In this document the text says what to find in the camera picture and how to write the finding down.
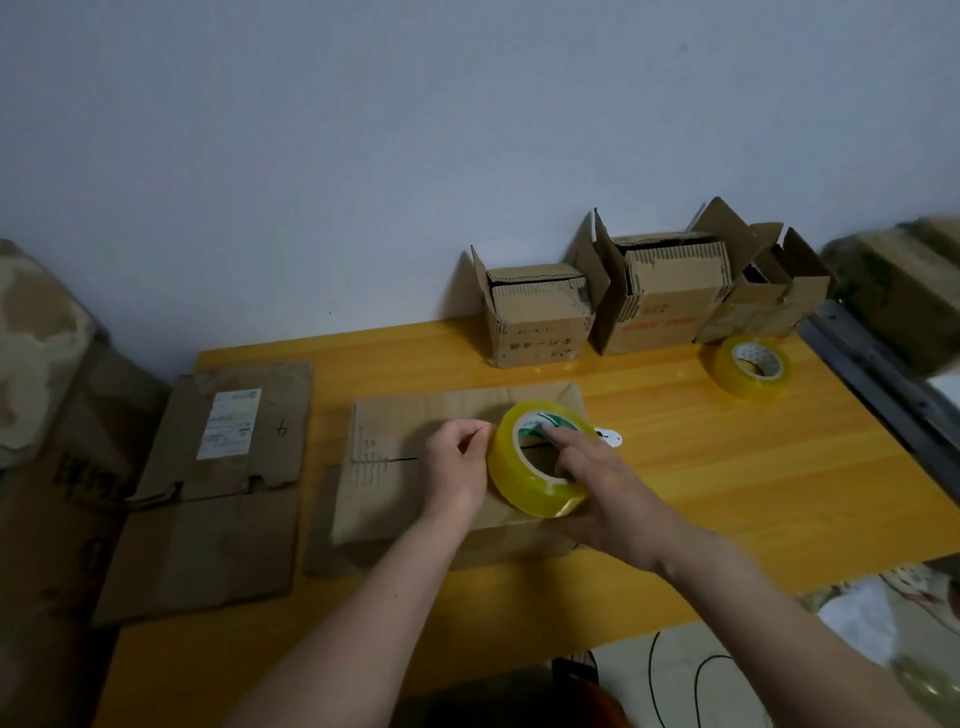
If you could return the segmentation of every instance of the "cardboard box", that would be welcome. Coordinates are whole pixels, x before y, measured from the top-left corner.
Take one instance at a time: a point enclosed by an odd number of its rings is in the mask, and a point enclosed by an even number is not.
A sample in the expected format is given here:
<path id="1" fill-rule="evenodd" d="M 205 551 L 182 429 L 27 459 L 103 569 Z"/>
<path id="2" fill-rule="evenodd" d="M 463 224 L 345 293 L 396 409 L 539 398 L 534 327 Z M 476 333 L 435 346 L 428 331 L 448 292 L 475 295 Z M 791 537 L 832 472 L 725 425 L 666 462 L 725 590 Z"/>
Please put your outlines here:
<path id="1" fill-rule="evenodd" d="M 960 268 L 960 217 L 922 217 L 903 227 L 931 251 Z"/>
<path id="2" fill-rule="evenodd" d="M 308 362 L 178 377 L 94 623 L 289 588 L 312 382 Z"/>
<path id="3" fill-rule="evenodd" d="M 420 514 L 419 459 L 426 439 L 447 420 L 499 424 L 508 409 L 524 400 L 551 400 L 584 412 L 580 390 L 571 382 L 358 401 L 332 523 L 329 498 L 318 498 L 313 514 L 310 540 L 328 538 L 329 547 L 308 542 L 304 571 L 327 576 L 372 567 Z M 560 556 L 573 548 L 569 539 L 544 526 L 542 519 L 516 510 L 489 483 L 483 508 L 451 568 Z"/>
<path id="4" fill-rule="evenodd" d="M 0 239 L 0 469 L 43 445 L 97 325 L 70 292 Z"/>
<path id="5" fill-rule="evenodd" d="M 39 456 L 0 476 L 0 724 L 92 719 L 115 636 L 87 624 L 168 393 L 95 341 Z"/>
<path id="6" fill-rule="evenodd" d="M 611 237 L 593 211 L 611 285 L 594 327 L 602 354 L 689 344 L 732 286 L 727 250 L 706 232 Z"/>
<path id="7" fill-rule="evenodd" d="M 921 375 L 960 358 L 960 270 L 906 231 L 861 232 L 827 244 L 834 297 Z"/>
<path id="8" fill-rule="evenodd" d="M 572 264 L 488 271 L 474 248 L 496 367 L 573 361 L 587 342 L 610 280 L 586 241 L 574 242 Z"/>
<path id="9" fill-rule="evenodd" d="M 691 229 L 726 243 L 734 277 L 730 293 L 697 332 L 698 344 L 739 334 L 786 336 L 827 299 L 829 271 L 793 228 L 778 245 L 783 223 L 747 225 L 715 197 Z"/>

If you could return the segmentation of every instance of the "forearm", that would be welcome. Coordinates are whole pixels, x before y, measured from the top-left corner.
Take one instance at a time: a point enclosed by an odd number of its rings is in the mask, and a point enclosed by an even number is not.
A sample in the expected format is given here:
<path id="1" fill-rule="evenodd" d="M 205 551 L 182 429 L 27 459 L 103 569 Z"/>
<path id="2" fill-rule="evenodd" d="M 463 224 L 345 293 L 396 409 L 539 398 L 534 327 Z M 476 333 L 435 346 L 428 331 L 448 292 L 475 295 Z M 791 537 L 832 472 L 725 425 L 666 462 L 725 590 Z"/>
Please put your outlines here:
<path id="1" fill-rule="evenodd" d="M 386 726 L 467 527 L 421 519 L 241 704 L 229 726 Z"/>
<path id="2" fill-rule="evenodd" d="M 926 726 L 893 676 L 774 586 L 735 547 L 696 534 L 664 576 L 730 651 L 778 726 Z"/>

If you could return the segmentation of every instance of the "left hand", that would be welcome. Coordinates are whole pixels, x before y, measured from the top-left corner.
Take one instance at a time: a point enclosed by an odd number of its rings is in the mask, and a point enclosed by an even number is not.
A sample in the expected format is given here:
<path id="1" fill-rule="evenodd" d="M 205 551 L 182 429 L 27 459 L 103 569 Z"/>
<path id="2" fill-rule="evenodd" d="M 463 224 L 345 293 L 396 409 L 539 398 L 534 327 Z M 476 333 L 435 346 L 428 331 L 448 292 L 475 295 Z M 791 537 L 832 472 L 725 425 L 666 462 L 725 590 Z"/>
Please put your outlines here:
<path id="1" fill-rule="evenodd" d="M 487 493 L 487 443 L 493 425 L 450 420 L 426 441 L 423 516 L 473 523 Z"/>

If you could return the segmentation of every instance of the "clear packing tape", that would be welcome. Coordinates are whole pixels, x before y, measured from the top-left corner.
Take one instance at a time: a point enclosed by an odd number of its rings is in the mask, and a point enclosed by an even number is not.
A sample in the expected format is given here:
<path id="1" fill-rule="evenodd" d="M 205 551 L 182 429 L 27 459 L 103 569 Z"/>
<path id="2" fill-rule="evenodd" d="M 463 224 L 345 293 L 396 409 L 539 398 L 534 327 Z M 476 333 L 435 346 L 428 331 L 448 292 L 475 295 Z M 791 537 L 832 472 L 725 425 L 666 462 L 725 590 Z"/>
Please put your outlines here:
<path id="1" fill-rule="evenodd" d="M 493 484 L 515 508 L 540 518 L 558 518 L 587 498 L 587 489 L 556 475 L 558 451 L 543 434 L 545 426 L 568 427 L 599 439 L 578 413 L 547 400 L 514 405 L 493 435 L 487 457 Z"/>
<path id="2" fill-rule="evenodd" d="M 731 336 L 707 364 L 707 371 L 739 400 L 766 402 L 790 382 L 793 367 L 786 353 L 769 339 Z"/>

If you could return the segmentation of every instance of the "white wall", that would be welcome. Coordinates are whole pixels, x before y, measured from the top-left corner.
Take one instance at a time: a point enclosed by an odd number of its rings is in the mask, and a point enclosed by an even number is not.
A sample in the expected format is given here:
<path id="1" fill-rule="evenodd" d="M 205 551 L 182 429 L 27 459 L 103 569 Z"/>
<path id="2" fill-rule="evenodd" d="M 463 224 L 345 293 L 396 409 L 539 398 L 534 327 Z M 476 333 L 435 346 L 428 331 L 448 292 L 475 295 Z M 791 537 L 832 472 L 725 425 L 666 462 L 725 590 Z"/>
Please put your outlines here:
<path id="1" fill-rule="evenodd" d="M 422 321 L 724 195 L 814 243 L 960 210 L 955 0 L 4 3 L 0 235 L 162 375 Z M 458 276 L 468 272 L 459 269 Z"/>

